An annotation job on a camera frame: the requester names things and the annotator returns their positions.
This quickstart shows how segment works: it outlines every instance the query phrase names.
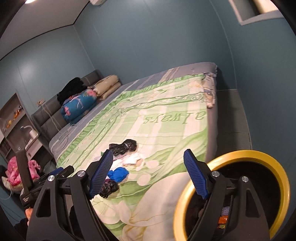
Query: yellow ring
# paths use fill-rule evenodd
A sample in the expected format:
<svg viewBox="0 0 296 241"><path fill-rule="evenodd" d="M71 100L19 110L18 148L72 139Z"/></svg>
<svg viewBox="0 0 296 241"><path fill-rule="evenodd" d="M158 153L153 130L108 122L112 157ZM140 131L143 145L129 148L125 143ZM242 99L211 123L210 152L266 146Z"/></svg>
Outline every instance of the yellow ring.
<svg viewBox="0 0 296 241"><path fill-rule="evenodd" d="M274 223L272 224L269 230L269 235L271 239L274 237L276 232L281 227L289 207L290 184L289 184L288 176L284 168L280 165L280 163L276 159L274 159L273 157L271 157L266 153L255 151L255 150L239 150L239 151L229 152L227 154L224 154L220 157L215 158L214 160L210 161L207 165L213 171L238 161L252 161L265 166L274 174L274 176L276 177L279 183L279 188L281 192L281 201L280 201L279 212L274 220ZM174 222L173 222L174 235L175 235L176 241L187 241L188 239L186 230L185 230L185 215L186 215L187 207L189 205L189 202L194 192L195 192L194 185L192 181L189 181L189 183L185 187L183 193L181 194L178 200L175 214L174 214Z"/></svg>

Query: gray floor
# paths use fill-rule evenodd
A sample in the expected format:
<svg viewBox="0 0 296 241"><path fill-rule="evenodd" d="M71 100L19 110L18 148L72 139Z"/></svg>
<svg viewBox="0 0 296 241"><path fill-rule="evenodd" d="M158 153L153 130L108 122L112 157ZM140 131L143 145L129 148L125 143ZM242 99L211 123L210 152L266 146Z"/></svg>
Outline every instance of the gray floor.
<svg viewBox="0 0 296 241"><path fill-rule="evenodd" d="M217 91L218 137L216 156L251 149L249 128L237 90Z"/></svg>

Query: window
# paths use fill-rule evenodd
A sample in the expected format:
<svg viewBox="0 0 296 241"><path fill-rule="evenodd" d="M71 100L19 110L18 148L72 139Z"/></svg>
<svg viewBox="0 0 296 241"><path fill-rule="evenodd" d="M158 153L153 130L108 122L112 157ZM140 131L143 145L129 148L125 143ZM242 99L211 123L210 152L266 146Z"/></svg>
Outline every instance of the window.
<svg viewBox="0 0 296 241"><path fill-rule="evenodd" d="M270 0L228 0L240 25L273 18L283 18Z"/></svg>

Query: green bedspread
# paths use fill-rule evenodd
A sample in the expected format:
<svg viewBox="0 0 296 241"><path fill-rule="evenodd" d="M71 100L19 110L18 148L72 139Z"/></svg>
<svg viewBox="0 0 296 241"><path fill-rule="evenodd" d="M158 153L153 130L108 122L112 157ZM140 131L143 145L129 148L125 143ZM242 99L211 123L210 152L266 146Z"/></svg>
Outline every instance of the green bedspread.
<svg viewBox="0 0 296 241"><path fill-rule="evenodd" d="M174 240L173 214L189 175L183 153L205 160L207 108L204 74L187 75L140 90L125 91L97 114L60 155L57 166L86 170L110 143L137 141L140 166L107 199L97 195L95 211L124 241Z"/></svg>

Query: blue gripper pad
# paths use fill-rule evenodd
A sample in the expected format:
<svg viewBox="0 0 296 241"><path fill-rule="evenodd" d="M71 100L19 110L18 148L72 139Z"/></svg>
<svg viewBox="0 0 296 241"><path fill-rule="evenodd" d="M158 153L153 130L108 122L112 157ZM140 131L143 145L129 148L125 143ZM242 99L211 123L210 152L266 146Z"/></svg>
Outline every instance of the blue gripper pad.
<svg viewBox="0 0 296 241"><path fill-rule="evenodd" d="M63 169L62 167L59 167L59 168L53 170L53 171L49 174L49 176L50 176L50 175L54 175L54 176L56 176L56 175L59 174L62 170L64 170L64 169Z"/></svg>
<svg viewBox="0 0 296 241"><path fill-rule="evenodd" d="M184 152L184 164L189 173L189 176L194 184L195 190L198 195L203 199L207 199L209 192L207 191L207 181L202 174L201 170L196 164L196 157L190 149Z"/></svg>
<svg viewBox="0 0 296 241"><path fill-rule="evenodd" d="M91 178L89 197L93 199L95 195L100 193L104 180L113 163L113 152L106 150L99 161L92 162L86 172Z"/></svg>

